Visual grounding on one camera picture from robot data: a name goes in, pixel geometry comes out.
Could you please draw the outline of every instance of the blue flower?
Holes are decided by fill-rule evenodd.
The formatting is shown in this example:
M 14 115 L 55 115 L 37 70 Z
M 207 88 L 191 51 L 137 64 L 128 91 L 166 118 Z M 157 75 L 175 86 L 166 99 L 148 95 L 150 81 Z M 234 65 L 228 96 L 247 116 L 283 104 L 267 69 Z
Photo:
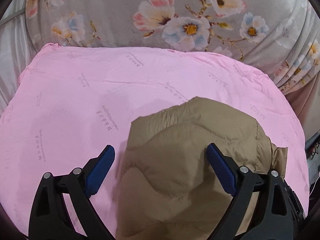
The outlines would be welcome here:
M 240 36 L 251 43 L 262 41 L 269 31 L 266 21 L 261 16 L 253 16 L 246 13 L 241 23 Z
M 208 45 L 209 28 L 210 24 L 204 17 L 178 17 L 166 24 L 162 37 L 176 50 L 201 50 Z
M 64 17 L 64 20 L 72 33 L 72 38 L 76 42 L 83 41 L 85 34 L 83 15 L 72 12 L 68 17 Z

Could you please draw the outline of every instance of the pink flower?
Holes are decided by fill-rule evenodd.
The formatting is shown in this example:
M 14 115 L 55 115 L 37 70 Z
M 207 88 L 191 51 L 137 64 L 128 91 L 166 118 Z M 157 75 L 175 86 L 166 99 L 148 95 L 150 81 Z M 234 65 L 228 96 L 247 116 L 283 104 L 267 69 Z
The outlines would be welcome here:
M 174 17 L 174 0 L 143 1 L 134 14 L 133 25 L 141 31 L 163 28 Z
M 31 19 L 38 13 L 38 0 L 26 1 L 26 16 Z

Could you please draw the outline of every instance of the blue rubber pad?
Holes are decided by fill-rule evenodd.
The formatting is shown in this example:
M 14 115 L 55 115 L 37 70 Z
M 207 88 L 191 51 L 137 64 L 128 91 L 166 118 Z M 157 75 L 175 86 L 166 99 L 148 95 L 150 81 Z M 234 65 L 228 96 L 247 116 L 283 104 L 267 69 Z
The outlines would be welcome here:
M 89 198 L 95 195 L 115 160 L 115 149 L 110 146 L 86 178 L 84 193 Z
M 233 197 L 236 196 L 236 177 L 233 175 L 231 169 L 223 159 L 222 153 L 218 152 L 218 149 L 216 149 L 212 144 L 209 144 L 206 154 L 207 159 L 216 173 L 224 191 L 231 194 Z

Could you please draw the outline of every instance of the pink blanket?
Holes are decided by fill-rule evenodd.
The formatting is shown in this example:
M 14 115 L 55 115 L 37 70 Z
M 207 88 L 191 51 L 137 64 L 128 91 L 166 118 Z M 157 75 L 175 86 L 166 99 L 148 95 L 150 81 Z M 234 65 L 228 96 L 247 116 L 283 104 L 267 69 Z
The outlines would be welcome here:
M 260 70 L 214 53 L 52 43 L 21 74 L 20 87 L 0 119 L 2 206 L 27 235 L 41 176 L 47 171 L 68 174 L 111 144 L 115 163 L 91 201 L 114 234 L 117 168 L 130 123 L 194 96 L 253 116 L 273 143 L 289 148 L 285 178 L 307 212 L 304 134 L 285 97 Z M 66 202 L 76 230 L 83 233 Z

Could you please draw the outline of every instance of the white cable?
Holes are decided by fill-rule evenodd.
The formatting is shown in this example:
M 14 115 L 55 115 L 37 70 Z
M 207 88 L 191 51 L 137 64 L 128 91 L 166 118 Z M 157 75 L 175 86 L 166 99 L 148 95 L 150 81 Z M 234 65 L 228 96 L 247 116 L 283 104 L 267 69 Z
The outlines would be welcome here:
M 317 181 L 318 181 L 319 178 L 320 178 L 320 172 L 319 172 L 319 174 L 318 174 L 318 178 L 316 179 L 316 182 L 315 182 L 315 184 L 313 185 L 313 189 L 311 190 L 311 193 L 310 193 L 309 196 L 311 196 L 313 190 L 315 189 L 316 183 L 317 183 Z

